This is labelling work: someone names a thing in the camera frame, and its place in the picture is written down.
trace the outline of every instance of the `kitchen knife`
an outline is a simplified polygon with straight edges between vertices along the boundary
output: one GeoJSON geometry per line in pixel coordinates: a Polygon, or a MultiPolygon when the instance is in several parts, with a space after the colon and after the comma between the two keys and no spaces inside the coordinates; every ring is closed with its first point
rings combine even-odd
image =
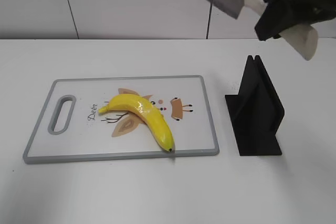
{"type": "MultiPolygon", "coordinates": [[[[249,7],[259,16],[261,16],[266,8],[266,3],[263,0],[208,0],[213,3],[221,11],[234,19],[239,17],[239,14],[244,6],[249,7]]],[[[310,60],[317,48],[318,33],[308,24],[299,24],[290,27],[280,33],[280,35],[289,43],[305,60],[310,60]]]]}

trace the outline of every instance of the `knife handle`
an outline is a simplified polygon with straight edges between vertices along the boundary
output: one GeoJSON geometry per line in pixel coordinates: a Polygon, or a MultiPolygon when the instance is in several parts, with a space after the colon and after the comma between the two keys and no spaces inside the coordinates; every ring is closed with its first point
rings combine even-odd
{"type": "MultiPolygon", "coordinates": [[[[244,0],[244,5],[261,16],[266,8],[264,0],[244,0]]],[[[319,35],[312,26],[299,24],[280,33],[285,41],[290,44],[305,60],[310,60],[317,49],[319,35]]]]}

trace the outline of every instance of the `white wall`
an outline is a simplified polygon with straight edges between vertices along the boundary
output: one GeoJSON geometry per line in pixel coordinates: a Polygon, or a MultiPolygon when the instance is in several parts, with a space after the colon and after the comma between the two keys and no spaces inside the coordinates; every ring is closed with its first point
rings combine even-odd
{"type": "MultiPolygon", "coordinates": [[[[206,0],[70,0],[79,38],[200,39],[206,0]]],[[[209,38],[256,38],[259,17],[244,8],[238,20],[213,8],[209,38]]],[[[314,25],[336,37],[336,20],[314,25]]],[[[67,0],[0,0],[0,38],[77,38],[67,0]]]]}
{"type": "Polygon", "coordinates": [[[77,38],[67,0],[0,0],[0,38],[77,38]]]}
{"type": "Polygon", "coordinates": [[[205,38],[206,0],[70,0],[79,38],[205,38]]]}

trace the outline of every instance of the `table surface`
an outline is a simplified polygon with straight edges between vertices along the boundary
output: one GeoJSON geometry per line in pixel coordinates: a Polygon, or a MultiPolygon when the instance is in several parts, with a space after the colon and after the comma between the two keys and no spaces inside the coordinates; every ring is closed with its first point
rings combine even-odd
{"type": "Polygon", "coordinates": [[[309,62],[283,40],[0,41],[0,223],[335,223],[336,50],[309,62]],[[283,156],[240,157],[225,94],[261,55],[285,107],[283,156]],[[201,74],[220,153],[26,165],[55,79],[201,74]]]}

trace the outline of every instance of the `yellow banana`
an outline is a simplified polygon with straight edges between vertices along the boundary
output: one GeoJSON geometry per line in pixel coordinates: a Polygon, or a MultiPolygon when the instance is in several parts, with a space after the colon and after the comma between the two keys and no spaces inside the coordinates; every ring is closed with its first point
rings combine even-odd
{"type": "Polygon", "coordinates": [[[174,147],[174,138],[160,111],[147,99],[135,94],[118,94],[98,110],[99,114],[108,111],[130,111],[140,117],[151,130],[157,143],[171,152],[174,147]]]}

